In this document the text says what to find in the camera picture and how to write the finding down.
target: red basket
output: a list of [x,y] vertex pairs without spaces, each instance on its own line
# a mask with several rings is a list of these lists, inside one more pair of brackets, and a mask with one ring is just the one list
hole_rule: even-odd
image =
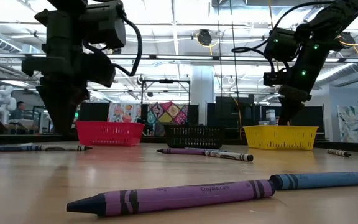
[[136,146],[142,137],[144,124],[106,121],[77,121],[80,144]]

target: white pillar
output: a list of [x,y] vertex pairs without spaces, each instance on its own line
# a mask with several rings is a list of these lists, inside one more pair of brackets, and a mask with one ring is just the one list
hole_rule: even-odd
[[212,66],[194,66],[191,76],[190,103],[198,105],[198,123],[206,125],[206,103],[213,103],[214,68]]

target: white robot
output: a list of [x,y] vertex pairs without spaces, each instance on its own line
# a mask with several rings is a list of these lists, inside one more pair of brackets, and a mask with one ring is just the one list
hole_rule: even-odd
[[16,109],[16,99],[12,97],[12,86],[0,86],[0,121],[8,124],[9,112]]

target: plastic basket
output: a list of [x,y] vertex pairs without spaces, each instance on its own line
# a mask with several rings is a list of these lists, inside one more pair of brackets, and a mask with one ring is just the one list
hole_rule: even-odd
[[249,147],[259,149],[312,150],[318,127],[311,126],[246,126]]
[[144,124],[106,121],[77,121],[82,145],[136,146],[140,143]]
[[172,148],[197,147],[219,149],[222,147],[224,128],[211,126],[165,125],[167,144]]

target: blue crayon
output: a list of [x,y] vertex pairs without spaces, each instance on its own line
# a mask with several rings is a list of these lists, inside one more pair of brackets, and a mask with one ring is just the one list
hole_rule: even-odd
[[358,172],[278,174],[270,176],[277,190],[312,189],[358,185]]

